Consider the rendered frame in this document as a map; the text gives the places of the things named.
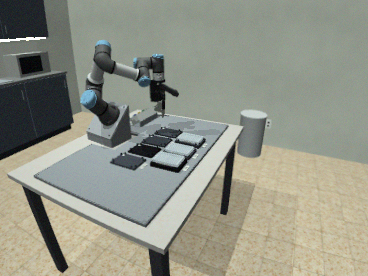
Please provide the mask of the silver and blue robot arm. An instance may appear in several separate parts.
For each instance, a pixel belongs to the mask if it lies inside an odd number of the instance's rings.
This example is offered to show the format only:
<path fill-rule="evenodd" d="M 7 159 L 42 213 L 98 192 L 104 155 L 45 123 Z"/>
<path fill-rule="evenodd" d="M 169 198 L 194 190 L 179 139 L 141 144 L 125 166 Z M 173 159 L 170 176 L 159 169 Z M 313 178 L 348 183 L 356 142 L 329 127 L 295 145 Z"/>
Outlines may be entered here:
<path fill-rule="evenodd" d="M 118 120 L 120 110 L 102 99 L 104 71 L 133 79 L 139 86 L 147 87 L 151 83 L 149 69 L 153 70 L 153 80 L 164 80 L 164 56 L 153 54 L 152 57 L 134 58 L 134 68 L 131 68 L 111 60 L 111 45 L 108 41 L 100 40 L 95 47 L 91 74 L 86 79 L 87 91 L 82 94 L 81 104 L 97 115 L 103 125 L 110 126 Z"/>

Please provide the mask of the white control panel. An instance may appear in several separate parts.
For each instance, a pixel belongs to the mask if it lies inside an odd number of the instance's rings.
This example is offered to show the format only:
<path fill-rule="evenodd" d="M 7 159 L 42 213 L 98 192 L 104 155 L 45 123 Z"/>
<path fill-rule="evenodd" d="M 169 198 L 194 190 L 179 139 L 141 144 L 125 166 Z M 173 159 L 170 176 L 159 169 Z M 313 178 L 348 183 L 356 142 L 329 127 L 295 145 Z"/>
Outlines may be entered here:
<path fill-rule="evenodd" d="M 142 127 L 158 117 L 157 111 L 154 110 L 154 106 L 149 109 L 147 108 L 147 110 L 145 109 L 145 111 L 142 111 L 141 113 L 138 112 L 139 114 L 137 113 L 137 115 L 134 114 L 133 117 L 130 118 L 130 121 L 132 123 L 131 126 Z"/>

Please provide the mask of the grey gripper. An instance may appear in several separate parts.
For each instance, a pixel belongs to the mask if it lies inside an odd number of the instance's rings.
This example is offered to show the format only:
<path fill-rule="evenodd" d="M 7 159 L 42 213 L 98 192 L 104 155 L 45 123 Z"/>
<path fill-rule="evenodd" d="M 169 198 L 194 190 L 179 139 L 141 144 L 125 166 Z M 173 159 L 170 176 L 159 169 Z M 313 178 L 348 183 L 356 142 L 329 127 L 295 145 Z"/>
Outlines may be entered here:
<path fill-rule="evenodd" d="M 163 118 L 165 115 L 165 91 L 160 89 L 160 86 L 161 86 L 161 83 L 165 82 L 165 79 L 160 80 L 160 81 L 154 80 L 153 82 L 152 80 L 150 84 L 151 102 L 157 102 L 157 105 L 156 105 L 157 107 L 154 106 L 154 110 L 157 112 L 162 112 L 162 118 Z M 152 91 L 152 84 L 153 84 L 153 91 Z"/>

